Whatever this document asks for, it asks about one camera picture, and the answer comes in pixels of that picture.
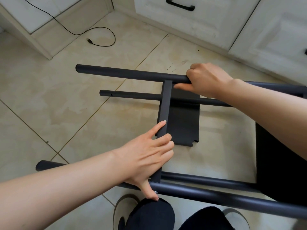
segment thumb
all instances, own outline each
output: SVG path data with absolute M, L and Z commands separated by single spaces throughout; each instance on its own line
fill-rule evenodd
M 194 88 L 191 84 L 183 84 L 183 83 L 175 84 L 174 88 L 178 88 L 178 89 L 182 89 L 182 90 L 186 90 L 186 91 L 190 91 L 190 92 L 193 92 L 193 90 L 194 90 Z
M 143 184 L 141 184 L 140 189 L 146 198 L 153 199 L 154 201 L 159 200 L 158 195 L 150 187 L 148 180 L 144 181 Z

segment black pants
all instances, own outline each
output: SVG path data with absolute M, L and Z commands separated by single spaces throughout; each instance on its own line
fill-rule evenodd
M 175 213 L 165 200 L 143 199 L 129 215 L 125 230 L 173 230 Z M 233 230 L 223 212 L 206 207 L 190 216 L 179 230 Z

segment cabinet panel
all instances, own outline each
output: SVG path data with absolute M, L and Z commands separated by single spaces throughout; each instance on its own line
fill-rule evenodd
M 136 13 L 229 49 L 259 0 L 134 0 Z
M 80 0 L 53 0 L 61 12 L 65 11 Z
M 230 54 L 307 85 L 306 7 L 307 0 L 261 0 Z
M 52 0 L 27 0 L 49 14 L 56 16 L 60 13 Z M 0 4 L 29 32 L 48 22 L 51 17 L 24 0 L 0 0 Z

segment forearm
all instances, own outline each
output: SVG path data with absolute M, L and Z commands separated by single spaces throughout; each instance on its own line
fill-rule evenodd
M 307 159 L 307 100 L 234 79 L 218 99 L 242 111 Z
M 0 184 L 0 229 L 44 229 L 123 182 L 112 152 Z

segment hand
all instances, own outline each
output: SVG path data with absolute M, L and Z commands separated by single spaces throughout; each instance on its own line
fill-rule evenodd
M 136 185 L 146 198 L 158 201 L 158 195 L 151 189 L 148 178 L 168 162 L 174 152 L 172 136 L 166 134 L 158 139 L 151 138 L 166 124 L 162 121 L 143 135 L 129 141 L 114 151 L 125 171 L 130 173 L 126 182 Z
M 218 94 L 233 80 L 223 69 L 211 63 L 192 64 L 187 70 L 187 77 L 192 84 L 179 83 L 174 85 L 174 88 L 217 99 Z

